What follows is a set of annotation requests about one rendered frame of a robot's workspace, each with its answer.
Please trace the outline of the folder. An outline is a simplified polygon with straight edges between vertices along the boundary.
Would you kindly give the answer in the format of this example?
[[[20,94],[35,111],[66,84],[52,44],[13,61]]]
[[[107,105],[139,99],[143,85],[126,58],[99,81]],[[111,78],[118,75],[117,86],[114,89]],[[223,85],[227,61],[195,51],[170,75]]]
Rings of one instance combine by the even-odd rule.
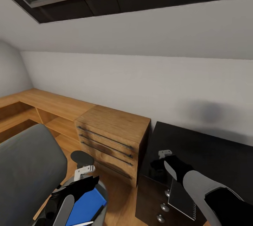
[[[86,192],[75,202],[65,226],[95,221],[106,205],[107,201],[96,188],[94,188],[92,191]],[[83,226],[91,225],[92,223]]]

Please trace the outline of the swivel chair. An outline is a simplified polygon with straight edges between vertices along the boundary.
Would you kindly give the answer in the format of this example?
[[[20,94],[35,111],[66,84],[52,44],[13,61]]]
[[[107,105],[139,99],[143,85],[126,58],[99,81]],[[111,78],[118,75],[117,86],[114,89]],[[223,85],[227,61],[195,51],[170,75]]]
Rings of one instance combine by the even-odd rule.
[[[77,169],[94,164],[91,155],[77,150],[71,153]],[[49,129],[42,123],[18,133],[0,144],[0,226],[34,226],[46,218],[45,207],[34,216],[55,191],[74,182],[74,176],[63,185],[67,175],[67,158]],[[83,178],[92,175],[82,175]],[[107,201],[91,226],[103,226],[108,191],[99,180],[95,188]]]

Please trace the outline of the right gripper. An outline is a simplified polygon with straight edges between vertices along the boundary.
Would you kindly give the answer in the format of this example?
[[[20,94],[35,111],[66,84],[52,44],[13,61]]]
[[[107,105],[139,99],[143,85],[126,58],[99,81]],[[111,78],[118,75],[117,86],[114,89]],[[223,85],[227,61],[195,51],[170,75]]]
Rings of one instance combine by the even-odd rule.
[[[154,160],[150,165],[152,168],[154,168],[155,170],[166,170],[163,165],[162,165],[162,161],[164,160],[165,158],[163,159],[159,159],[159,160]]]

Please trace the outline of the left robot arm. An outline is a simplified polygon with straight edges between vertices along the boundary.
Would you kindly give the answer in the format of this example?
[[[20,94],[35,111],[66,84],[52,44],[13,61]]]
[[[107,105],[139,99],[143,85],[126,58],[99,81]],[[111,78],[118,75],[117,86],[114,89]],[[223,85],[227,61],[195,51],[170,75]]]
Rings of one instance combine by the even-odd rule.
[[[98,184],[99,176],[82,176],[95,170],[94,165],[74,170],[74,182],[51,194],[45,207],[46,218],[39,218],[34,226],[65,226],[75,202]]]

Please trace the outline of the notebook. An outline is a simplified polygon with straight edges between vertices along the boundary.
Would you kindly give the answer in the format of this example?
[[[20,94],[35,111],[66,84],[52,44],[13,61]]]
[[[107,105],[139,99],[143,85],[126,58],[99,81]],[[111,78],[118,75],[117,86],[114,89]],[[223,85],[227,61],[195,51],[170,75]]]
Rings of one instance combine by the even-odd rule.
[[[168,204],[195,220],[195,202],[182,187],[181,183],[177,182],[174,178],[171,185]]]

